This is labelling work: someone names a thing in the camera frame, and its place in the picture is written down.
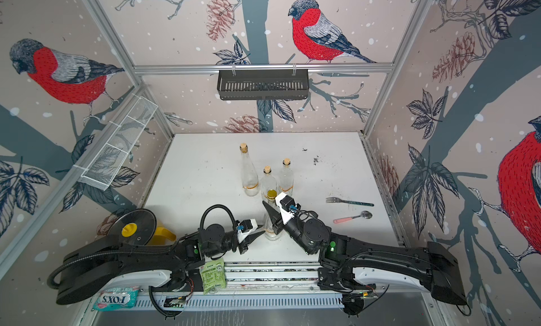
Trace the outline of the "yellow cap glass bottle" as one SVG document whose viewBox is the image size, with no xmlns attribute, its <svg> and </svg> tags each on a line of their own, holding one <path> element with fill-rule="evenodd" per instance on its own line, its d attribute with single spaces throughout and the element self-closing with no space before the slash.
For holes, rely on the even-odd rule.
<svg viewBox="0 0 541 326">
<path fill-rule="evenodd" d="M 265 229 L 265 237 L 270 241 L 276 241 L 280 238 L 280 233 L 276 233 L 274 229 L 273 215 L 278 210 L 276 205 L 277 192 L 275 189 L 270 189 L 263 196 L 263 207 L 266 209 L 263 226 Z"/>
</svg>

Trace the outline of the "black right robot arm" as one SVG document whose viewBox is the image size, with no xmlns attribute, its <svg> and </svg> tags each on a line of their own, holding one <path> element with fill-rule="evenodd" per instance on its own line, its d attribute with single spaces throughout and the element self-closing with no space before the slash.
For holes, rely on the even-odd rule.
<svg viewBox="0 0 541 326">
<path fill-rule="evenodd" d="M 467 306 L 457 259 L 442 244 L 390 247 L 333 233 L 314 211 L 306 211 L 286 196 L 277 207 L 263 203 L 273 230 L 285 231 L 306 254 L 317 255 L 318 286 L 344 296 L 371 286 L 355 280 L 355 268 L 369 268 L 414 278 L 433 299 Z"/>
</svg>

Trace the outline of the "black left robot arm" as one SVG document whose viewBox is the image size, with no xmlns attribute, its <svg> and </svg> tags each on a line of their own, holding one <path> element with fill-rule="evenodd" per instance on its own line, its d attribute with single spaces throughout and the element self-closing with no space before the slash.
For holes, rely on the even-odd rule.
<svg viewBox="0 0 541 326">
<path fill-rule="evenodd" d="M 229 251 L 244 254 L 263 233 L 262 225 L 254 219 L 239 221 L 227 206 L 214 204 L 202 214 L 195 233 L 171 245 L 138 246 L 119 237 L 104 237 L 67 255 L 46 284 L 57 291 L 58 305 L 81 302 L 117 277 L 145 271 L 170 273 L 157 291 L 180 289 L 189 280 L 190 271 L 207 259 L 217 260 Z"/>
</svg>

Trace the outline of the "small corked labelled bottle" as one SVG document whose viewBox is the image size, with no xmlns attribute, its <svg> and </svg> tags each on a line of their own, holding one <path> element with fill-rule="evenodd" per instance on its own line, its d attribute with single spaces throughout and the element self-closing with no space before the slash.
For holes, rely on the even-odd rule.
<svg viewBox="0 0 541 326">
<path fill-rule="evenodd" d="M 278 184 L 281 192 L 292 196 L 294 189 L 294 173 L 291 169 L 291 161 L 289 158 L 283 160 L 283 167 L 279 173 Z"/>
</svg>

